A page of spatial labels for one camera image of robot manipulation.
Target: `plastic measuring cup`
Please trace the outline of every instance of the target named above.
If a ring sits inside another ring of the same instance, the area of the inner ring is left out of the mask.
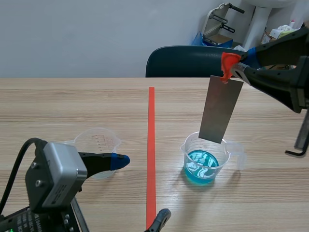
[[[180,147],[184,153],[185,173],[192,181],[200,184],[213,181],[233,155],[238,156],[237,169],[244,169],[247,155],[241,144],[225,140],[217,144],[200,139],[198,134],[199,132],[195,132],[189,135]]]
[[[115,134],[105,128],[92,128],[79,134],[74,140],[64,141],[77,148],[79,152],[90,153],[116,153],[116,148],[121,140]],[[95,179],[104,179],[111,176],[115,171],[105,171],[93,175]]]

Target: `black cable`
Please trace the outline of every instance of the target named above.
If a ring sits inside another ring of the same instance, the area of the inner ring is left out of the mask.
[[[28,147],[33,144],[33,143],[38,143],[42,141],[41,139],[38,139],[38,138],[31,138],[31,139],[28,139],[24,145],[21,147],[18,155],[17,155],[17,158],[16,158],[16,161],[14,163],[14,166],[12,168],[12,171],[11,171],[11,174],[10,174],[10,178],[9,178],[9,181],[6,185],[6,188],[5,188],[5,191],[3,193],[3,196],[2,196],[2,199],[1,199],[1,202],[0,202],[0,215],[2,214],[2,211],[4,209],[4,206],[6,204],[6,201],[8,200],[9,198],[9,195],[10,195],[10,192],[11,192],[11,189],[12,189],[12,186],[13,186],[13,183],[14,183],[14,180],[15,180],[15,177],[16,177],[16,174],[17,174],[17,171],[18,171],[18,168],[20,166],[20,163],[24,157],[24,154],[26,153]]]

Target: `chair backrest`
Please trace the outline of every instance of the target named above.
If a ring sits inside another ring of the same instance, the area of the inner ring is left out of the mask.
[[[242,51],[206,46],[171,46],[155,50],[149,57],[146,77],[223,76],[223,52],[242,55]]]

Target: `cardboard box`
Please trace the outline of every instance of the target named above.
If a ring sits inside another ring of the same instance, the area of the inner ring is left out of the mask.
[[[280,39],[281,37],[293,33],[294,31],[295,30],[279,31],[277,29],[273,29],[269,35],[275,39]]]
[[[261,44],[266,44],[266,43],[270,43],[273,41],[276,41],[276,39],[271,37],[268,32],[264,31]]]

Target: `white wall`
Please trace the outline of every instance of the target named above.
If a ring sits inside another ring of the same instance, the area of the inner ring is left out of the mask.
[[[308,16],[309,1],[297,0],[288,7],[272,9],[267,22],[267,30],[271,30],[285,24],[288,25],[291,20],[295,20],[294,28],[299,28],[303,24],[304,18]]]
[[[0,77],[143,77],[220,0],[2,0]]]

